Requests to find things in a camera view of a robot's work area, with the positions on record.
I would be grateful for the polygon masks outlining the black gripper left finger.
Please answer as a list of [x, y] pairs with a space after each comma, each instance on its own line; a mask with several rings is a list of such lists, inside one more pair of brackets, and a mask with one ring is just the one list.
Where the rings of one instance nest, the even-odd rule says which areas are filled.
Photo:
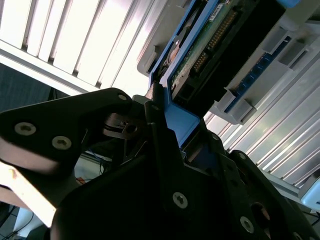
[[[152, 205], [182, 211], [191, 201], [175, 132], [166, 120], [164, 94], [129, 97], [107, 88], [20, 107], [0, 114], [0, 184], [32, 211], [55, 211], [66, 200], [112, 202], [142, 189]], [[106, 146], [110, 172], [75, 187], [74, 167], [90, 147]]]

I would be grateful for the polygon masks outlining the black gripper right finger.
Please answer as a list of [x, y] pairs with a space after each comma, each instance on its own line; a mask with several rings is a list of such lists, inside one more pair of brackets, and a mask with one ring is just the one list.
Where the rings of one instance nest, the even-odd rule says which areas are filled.
[[319, 239], [298, 204], [281, 195], [246, 154], [239, 150], [227, 153], [221, 139], [207, 129], [204, 120], [198, 131], [216, 156], [230, 210], [237, 215], [246, 240]]

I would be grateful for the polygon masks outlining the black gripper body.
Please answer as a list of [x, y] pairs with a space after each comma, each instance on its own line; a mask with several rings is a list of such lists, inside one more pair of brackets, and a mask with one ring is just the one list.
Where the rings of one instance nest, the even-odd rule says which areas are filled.
[[139, 157], [72, 191], [53, 240], [233, 240], [241, 235], [220, 181], [184, 165], [161, 189], [155, 163]]

